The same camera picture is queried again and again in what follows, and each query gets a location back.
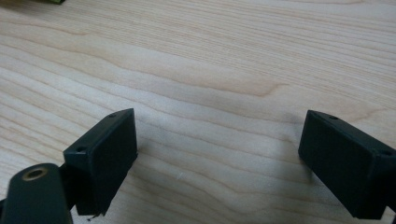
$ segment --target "black plastic piece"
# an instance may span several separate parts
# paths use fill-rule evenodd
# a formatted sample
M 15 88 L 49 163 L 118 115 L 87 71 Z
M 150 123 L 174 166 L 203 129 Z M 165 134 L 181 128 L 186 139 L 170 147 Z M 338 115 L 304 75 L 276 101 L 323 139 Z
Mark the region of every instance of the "black plastic piece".
M 14 175 L 1 223 L 72 223 L 58 166 L 38 164 Z
M 64 151 L 60 168 L 44 163 L 14 175 L 0 223 L 72 223 L 74 205 L 80 215 L 104 215 L 136 157 L 134 110 L 108 115 Z
M 69 204 L 76 203 L 79 215 L 106 213 L 136 149 L 134 110 L 128 109 L 105 117 L 64 151 L 63 176 L 71 178 L 68 194 L 76 200 Z
M 331 115 L 309 110 L 299 154 L 353 217 L 396 211 L 396 151 Z

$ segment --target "clamp jaw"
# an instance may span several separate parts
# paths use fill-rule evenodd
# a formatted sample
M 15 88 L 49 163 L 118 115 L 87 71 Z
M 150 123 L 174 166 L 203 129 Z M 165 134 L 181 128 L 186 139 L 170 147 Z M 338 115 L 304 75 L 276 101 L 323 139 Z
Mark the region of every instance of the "clamp jaw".
M 58 167 L 42 163 L 14 175 L 0 202 L 0 224 L 73 223 L 105 214 L 137 158 L 134 110 L 106 116 L 64 151 Z

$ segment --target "wooden table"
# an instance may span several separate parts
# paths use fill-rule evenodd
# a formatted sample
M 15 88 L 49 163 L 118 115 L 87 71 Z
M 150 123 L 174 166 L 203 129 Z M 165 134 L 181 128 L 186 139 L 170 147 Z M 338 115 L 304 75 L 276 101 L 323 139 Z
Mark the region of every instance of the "wooden table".
M 308 109 L 396 147 L 395 22 L 392 0 L 1 0 L 0 196 L 133 107 L 139 157 L 93 224 L 390 223 L 297 149 Z

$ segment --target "metal ring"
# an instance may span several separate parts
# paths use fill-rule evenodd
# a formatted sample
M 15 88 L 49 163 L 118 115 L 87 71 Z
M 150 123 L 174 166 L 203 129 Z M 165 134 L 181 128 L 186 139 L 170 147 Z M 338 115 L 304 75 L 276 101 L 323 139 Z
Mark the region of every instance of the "metal ring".
M 32 181 L 40 178 L 41 176 L 44 176 L 47 174 L 49 170 L 43 166 L 37 167 L 35 169 L 32 169 L 26 173 L 23 174 L 22 180 L 24 181 Z

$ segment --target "wood grain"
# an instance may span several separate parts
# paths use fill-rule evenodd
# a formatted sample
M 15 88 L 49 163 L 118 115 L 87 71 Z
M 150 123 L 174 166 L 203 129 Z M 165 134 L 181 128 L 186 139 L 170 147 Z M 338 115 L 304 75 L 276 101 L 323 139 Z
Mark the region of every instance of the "wood grain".
M 391 0 L 1 0 L 0 196 L 133 107 L 139 157 L 92 223 L 390 223 L 297 148 L 307 109 L 396 147 L 395 36 Z

